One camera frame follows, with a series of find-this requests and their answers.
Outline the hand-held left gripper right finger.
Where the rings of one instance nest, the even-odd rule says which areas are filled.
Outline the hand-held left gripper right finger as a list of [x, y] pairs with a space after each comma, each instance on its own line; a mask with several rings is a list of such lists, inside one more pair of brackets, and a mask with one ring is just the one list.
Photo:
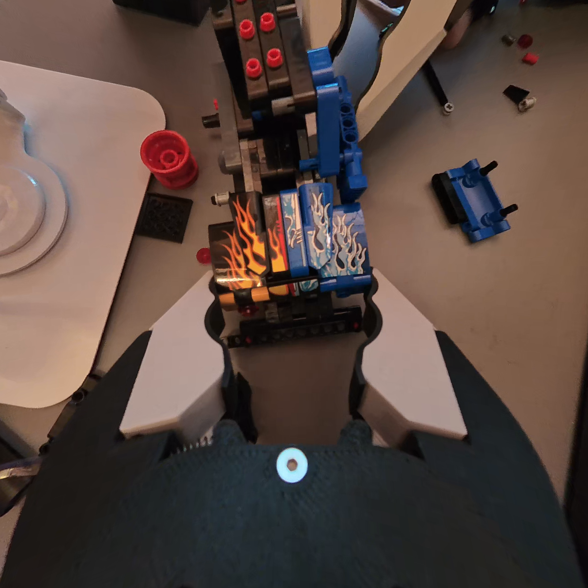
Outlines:
[[364, 302], [352, 416], [366, 421], [384, 447], [401, 447], [415, 432], [464, 440], [468, 431], [433, 324], [378, 269]]

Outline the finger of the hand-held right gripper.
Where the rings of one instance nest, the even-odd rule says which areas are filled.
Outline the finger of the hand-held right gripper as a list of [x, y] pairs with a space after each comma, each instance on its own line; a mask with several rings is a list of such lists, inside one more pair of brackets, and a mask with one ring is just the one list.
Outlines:
[[327, 47], [333, 62], [350, 32], [357, 1], [299, 1], [305, 49]]
[[393, 26], [378, 40], [371, 78], [356, 103], [360, 141], [378, 123], [460, 17], [460, 1], [400, 1]]

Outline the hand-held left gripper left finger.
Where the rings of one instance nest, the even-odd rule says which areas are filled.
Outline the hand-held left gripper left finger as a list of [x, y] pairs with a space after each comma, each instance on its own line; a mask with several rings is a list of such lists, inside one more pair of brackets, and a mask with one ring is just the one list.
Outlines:
[[122, 417], [125, 437], [173, 432], [183, 442], [198, 443], [229, 419], [256, 443], [251, 387], [233, 368], [221, 337], [224, 326], [208, 271], [151, 327]]

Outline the toy truck model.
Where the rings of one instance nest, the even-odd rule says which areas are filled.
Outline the toy truck model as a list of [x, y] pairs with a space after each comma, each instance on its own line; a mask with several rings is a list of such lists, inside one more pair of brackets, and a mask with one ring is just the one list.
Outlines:
[[371, 288], [358, 202], [367, 188], [351, 93], [331, 46], [306, 49], [294, 1], [211, 1], [223, 57], [215, 70], [219, 167], [212, 196], [231, 220], [209, 226], [215, 289], [245, 320], [229, 349], [358, 332]]

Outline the grey desk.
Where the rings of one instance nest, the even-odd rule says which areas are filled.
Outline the grey desk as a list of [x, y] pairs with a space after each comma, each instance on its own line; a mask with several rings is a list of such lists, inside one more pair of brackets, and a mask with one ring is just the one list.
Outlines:
[[[210, 16], [193, 28], [111, 1], [2, 1], [1, 59], [150, 93], [200, 167], [180, 193], [194, 200], [183, 244], [132, 241], [93, 367], [102, 374], [203, 275], [196, 251], [224, 218], [209, 198], [231, 181], [219, 136], [201, 124], [220, 60]], [[362, 142], [371, 262], [499, 394], [563, 498], [587, 339], [587, 5], [501, 1], [434, 62], [455, 111], [441, 114], [418, 75]], [[509, 85], [537, 104], [519, 113]], [[429, 184], [472, 158], [496, 160], [492, 182], [518, 204], [510, 231], [477, 244], [446, 223]]]

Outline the person's right hand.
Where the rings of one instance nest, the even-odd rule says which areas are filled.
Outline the person's right hand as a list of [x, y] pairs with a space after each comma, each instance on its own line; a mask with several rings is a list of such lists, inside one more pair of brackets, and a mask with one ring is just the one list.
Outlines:
[[442, 50], [449, 50], [455, 48], [460, 40], [465, 35], [467, 29], [472, 23], [472, 11], [470, 8], [467, 8], [466, 11], [461, 15], [461, 17], [454, 23], [450, 30], [446, 33], [445, 37], [439, 44], [439, 49]]

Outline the black pin grey head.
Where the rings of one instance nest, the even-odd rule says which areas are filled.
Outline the black pin grey head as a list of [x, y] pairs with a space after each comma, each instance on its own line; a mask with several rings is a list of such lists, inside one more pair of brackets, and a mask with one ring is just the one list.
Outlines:
[[422, 65], [421, 71], [423, 72], [427, 85], [429, 86], [430, 91], [436, 98], [437, 103], [442, 110], [442, 113], [445, 116], [451, 115], [454, 111], [454, 105], [447, 98], [445, 90], [443, 89], [435, 72], [435, 69], [429, 59], [425, 60], [425, 62]]

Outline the black wedge grey connector piece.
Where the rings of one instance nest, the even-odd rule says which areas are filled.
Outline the black wedge grey connector piece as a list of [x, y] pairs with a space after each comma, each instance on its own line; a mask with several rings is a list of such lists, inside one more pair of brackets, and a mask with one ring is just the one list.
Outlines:
[[519, 113], [527, 112], [537, 104], [537, 98], [519, 86], [509, 85], [503, 90], [503, 95], [516, 105]]

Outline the black beam piece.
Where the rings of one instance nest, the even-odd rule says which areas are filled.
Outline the black beam piece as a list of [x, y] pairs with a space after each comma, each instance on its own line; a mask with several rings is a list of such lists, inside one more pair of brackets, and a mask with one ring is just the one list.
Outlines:
[[47, 434], [47, 441], [39, 447], [39, 456], [45, 456], [55, 438], [63, 431], [67, 423], [71, 420], [72, 416], [77, 411], [79, 405], [88, 397], [92, 390], [100, 382], [102, 375], [99, 373], [90, 373], [83, 381], [82, 385], [72, 393], [71, 397], [67, 400], [63, 406], [61, 413], [57, 417], [55, 423], [50, 428]]

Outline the black square plate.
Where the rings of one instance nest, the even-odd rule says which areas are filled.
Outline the black square plate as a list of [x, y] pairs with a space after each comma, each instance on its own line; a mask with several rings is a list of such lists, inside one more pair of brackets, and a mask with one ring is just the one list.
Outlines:
[[145, 193], [134, 235], [182, 244], [193, 204], [188, 198]]

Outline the black toy set box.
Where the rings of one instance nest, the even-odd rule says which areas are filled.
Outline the black toy set box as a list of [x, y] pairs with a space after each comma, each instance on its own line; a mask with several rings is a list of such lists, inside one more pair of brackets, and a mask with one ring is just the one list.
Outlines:
[[113, 1], [124, 9], [182, 24], [198, 26], [210, 9], [210, 1]]

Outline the blue panel piece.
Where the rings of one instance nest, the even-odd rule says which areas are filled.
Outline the blue panel piece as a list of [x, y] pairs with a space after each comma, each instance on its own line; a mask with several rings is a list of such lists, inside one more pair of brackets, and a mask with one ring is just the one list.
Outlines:
[[477, 159], [436, 173], [431, 187], [449, 224], [459, 225], [470, 243], [493, 238], [511, 229], [507, 217], [517, 204], [504, 206], [489, 174], [498, 166], [493, 160], [481, 166]]

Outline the red wheel hub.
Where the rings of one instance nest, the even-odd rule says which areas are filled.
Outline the red wheel hub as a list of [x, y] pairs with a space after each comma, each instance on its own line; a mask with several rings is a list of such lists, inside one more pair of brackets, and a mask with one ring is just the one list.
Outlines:
[[147, 136], [140, 155], [143, 165], [168, 189], [186, 189], [198, 179], [199, 167], [187, 140], [173, 130], [158, 130]]

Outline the white book stand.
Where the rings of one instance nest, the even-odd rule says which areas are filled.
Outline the white book stand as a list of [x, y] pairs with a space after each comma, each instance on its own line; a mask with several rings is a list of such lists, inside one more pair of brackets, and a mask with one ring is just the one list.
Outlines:
[[63, 401], [92, 370], [166, 123], [128, 86], [1, 62], [1, 403]]

